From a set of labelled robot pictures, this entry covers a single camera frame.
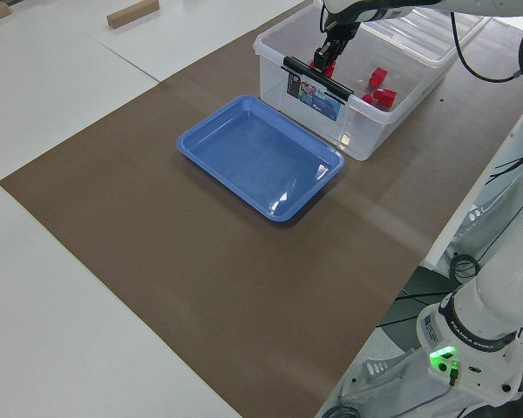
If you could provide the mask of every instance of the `brown table surface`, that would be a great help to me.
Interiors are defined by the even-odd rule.
[[[456,64],[368,161],[346,157],[279,225],[175,148],[227,101],[258,94],[252,43],[273,24],[0,184],[240,414],[306,418],[523,112],[523,81],[481,83]],[[466,53],[503,76],[519,39],[490,22]]]

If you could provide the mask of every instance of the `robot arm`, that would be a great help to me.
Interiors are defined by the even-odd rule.
[[[328,76],[332,74],[336,59],[355,37],[362,22],[403,17],[413,7],[478,16],[523,16],[523,0],[324,0],[323,4],[328,15],[321,30],[327,37],[323,46],[316,50],[311,66]]]

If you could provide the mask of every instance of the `product sticker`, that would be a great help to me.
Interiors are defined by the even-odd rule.
[[[319,111],[323,116],[331,120],[337,120],[341,103],[331,98],[310,83],[301,81],[296,74],[289,74],[289,86],[287,93],[298,98],[312,109]]]

